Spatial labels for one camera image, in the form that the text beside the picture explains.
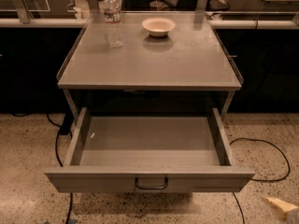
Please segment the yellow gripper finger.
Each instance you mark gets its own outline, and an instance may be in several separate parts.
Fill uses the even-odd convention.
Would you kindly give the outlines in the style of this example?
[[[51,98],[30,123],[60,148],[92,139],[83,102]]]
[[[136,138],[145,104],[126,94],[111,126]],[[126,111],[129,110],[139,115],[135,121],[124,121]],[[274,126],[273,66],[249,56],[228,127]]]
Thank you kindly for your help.
[[[286,218],[286,214],[293,209],[299,209],[295,204],[288,203],[276,197],[265,197],[264,200],[278,213],[281,218]]]

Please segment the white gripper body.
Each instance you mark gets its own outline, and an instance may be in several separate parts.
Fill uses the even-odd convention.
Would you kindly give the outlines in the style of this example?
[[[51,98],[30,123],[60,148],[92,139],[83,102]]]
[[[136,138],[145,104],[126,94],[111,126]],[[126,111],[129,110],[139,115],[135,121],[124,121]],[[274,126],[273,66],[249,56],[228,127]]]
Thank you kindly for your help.
[[[299,224],[299,209],[293,209],[286,214],[287,224]]]

